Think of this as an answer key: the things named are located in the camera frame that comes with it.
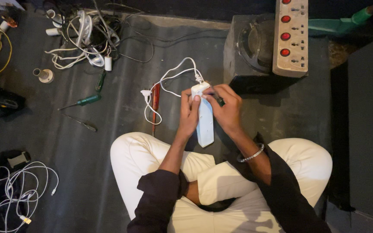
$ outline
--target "left hand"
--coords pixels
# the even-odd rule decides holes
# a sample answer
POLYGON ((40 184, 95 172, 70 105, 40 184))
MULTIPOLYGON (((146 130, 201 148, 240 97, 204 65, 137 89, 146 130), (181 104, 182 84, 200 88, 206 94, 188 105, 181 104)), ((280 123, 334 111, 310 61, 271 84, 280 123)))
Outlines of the left hand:
POLYGON ((177 136, 188 140, 193 134, 198 125, 198 108, 201 103, 201 98, 196 95, 191 98, 191 89, 187 89, 181 93, 181 114, 179 118, 179 127, 177 136))

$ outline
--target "red switch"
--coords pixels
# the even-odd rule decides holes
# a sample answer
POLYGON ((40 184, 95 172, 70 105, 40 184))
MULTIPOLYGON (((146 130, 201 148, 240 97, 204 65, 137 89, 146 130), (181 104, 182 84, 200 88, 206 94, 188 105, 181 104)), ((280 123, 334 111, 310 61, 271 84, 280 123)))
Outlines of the red switch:
POLYGON ((287 56, 290 55, 290 50, 288 50, 288 49, 282 49, 280 51, 280 55, 282 55, 283 57, 287 57, 287 56))
POLYGON ((281 38, 282 40, 284 40, 284 41, 287 41, 288 39, 290 39, 290 34, 287 33, 287 32, 285 32, 285 33, 283 33, 283 34, 280 36, 280 38, 281 38))
POLYGON ((282 18, 281 18, 281 21, 283 22, 283 23, 288 23, 289 21, 290 21, 290 16, 288 16, 288 15, 285 15, 285 16, 283 16, 282 18))

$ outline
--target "right hand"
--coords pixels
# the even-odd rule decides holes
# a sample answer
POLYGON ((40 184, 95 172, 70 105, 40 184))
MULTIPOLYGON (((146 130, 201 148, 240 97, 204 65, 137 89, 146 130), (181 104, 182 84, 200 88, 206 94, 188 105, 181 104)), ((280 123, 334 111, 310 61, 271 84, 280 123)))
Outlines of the right hand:
POLYGON ((227 134, 232 134, 241 130, 240 109, 242 99, 227 84, 214 86, 218 95, 224 99, 225 105, 220 107, 215 98, 210 95, 214 93, 212 88, 203 91, 202 98, 205 98, 213 108, 213 114, 220 124, 221 128, 227 134))

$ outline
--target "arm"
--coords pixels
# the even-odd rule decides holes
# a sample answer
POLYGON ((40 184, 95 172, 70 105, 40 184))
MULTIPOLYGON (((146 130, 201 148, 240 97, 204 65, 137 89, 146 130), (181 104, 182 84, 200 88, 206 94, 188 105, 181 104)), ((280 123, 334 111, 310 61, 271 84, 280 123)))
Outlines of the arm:
POLYGON ((177 199, 187 190, 187 180, 180 170, 185 145, 198 124, 199 96, 190 98, 191 90, 181 94, 181 114, 175 139, 158 170, 140 178, 143 195, 135 209, 128 233, 167 232, 177 199))
MULTIPOLYGON (((214 87, 224 98, 225 105, 220 107, 206 90, 206 98, 213 108, 217 122, 234 141, 244 157, 254 155, 260 148, 244 132, 240 124, 241 98, 225 84, 214 87)), ((272 151, 267 144, 264 151, 247 162, 229 158, 243 177, 258 184, 272 214, 287 233, 330 232, 327 224, 319 219, 313 207, 300 192, 296 177, 287 163, 272 151)))

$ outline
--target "person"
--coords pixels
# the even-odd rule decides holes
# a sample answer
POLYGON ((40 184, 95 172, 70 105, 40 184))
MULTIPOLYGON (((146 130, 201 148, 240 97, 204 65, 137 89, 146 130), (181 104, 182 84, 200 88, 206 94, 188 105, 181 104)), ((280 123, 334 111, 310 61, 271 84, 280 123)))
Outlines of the person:
POLYGON ((190 89, 181 94, 172 145, 128 133, 111 146, 113 172, 131 218, 127 231, 330 232, 313 209, 330 177, 329 153, 305 139, 267 145, 257 136, 254 142, 240 124, 240 96, 228 85, 214 89, 225 105, 217 103, 211 89, 202 98, 241 151, 239 158, 216 165, 213 156, 184 151, 198 124, 201 102, 199 96, 191 99, 190 89), (200 208, 223 200, 232 201, 222 211, 200 208))

